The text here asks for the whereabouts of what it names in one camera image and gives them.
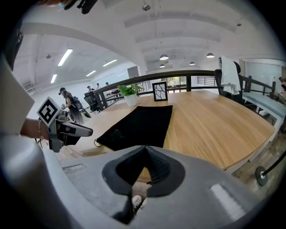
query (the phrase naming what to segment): white flower pot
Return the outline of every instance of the white flower pot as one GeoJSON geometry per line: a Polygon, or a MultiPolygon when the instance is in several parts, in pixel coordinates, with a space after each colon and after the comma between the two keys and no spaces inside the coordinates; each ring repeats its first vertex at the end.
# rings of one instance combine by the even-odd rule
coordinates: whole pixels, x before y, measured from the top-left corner
{"type": "Polygon", "coordinates": [[[135,106],[137,104],[136,94],[124,96],[128,106],[135,106]]]}

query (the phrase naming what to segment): potted plant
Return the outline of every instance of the potted plant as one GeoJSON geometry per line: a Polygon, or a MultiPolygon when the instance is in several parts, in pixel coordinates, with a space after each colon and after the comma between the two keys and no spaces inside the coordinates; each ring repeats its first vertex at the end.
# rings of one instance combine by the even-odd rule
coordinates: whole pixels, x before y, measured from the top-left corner
{"type": "Polygon", "coordinates": [[[125,85],[118,86],[118,90],[120,94],[124,96],[128,106],[135,106],[137,104],[137,96],[138,90],[142,89],[137,85],[126,87],[125,85]]]}

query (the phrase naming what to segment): white sneaker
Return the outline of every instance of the white sneaker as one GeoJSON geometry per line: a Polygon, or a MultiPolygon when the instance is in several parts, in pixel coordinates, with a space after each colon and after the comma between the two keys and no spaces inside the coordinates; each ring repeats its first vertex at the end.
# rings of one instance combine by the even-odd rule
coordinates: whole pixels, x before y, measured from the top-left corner
{"type": "Polygon", "coordinates": [[[132,198],[133,211],[135,211],[138,208],[141,202],[142,202],[142,197],[139,195],[136,195],[132,198]]]}
{"type": "Polygon", "coordinates": [[[142,205],[140,206],[140,208],[138,209],[138,211],[137,211],[137,214],[144,208],[144,206],[147,204],[147,199],[148,198],[146,198],[144,201],[143,201],[143,203],[142,203],[142,205]]]}

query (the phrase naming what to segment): bracelet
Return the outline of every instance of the bracelet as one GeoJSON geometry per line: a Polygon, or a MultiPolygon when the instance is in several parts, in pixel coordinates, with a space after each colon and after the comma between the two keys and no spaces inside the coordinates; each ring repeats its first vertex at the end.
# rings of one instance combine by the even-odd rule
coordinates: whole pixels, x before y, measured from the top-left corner
{"type": "Polygon", "coordinates": [[[41,124],[41,120],[39,121],[38,128],[39,128],[40,140],[44,140],[44,137],[41,134],[41,126],[40,126],[40,124],[41,124]]]}

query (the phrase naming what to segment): black picture frame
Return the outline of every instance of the black picture frame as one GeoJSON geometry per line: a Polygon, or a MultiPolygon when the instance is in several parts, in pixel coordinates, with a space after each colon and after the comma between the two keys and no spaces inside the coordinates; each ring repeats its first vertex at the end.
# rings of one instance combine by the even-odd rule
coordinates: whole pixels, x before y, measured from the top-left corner
{"type": "Polygon", "coordinates": [[[153,87],[153,95],[154,95],[154,101],[155,102],[158,102],[158,101],[168,101],[168,91],[167,91],[167,83],[166,82],[159,82],[159,83],[154,83],[152,84],[152,87],[153,87]],[[166,94],[166,98],[165,99],[157,99],[156,98],[156,90],[155,91],[155,85],[164,85],[165,86],[165,94],[166,94]]]}

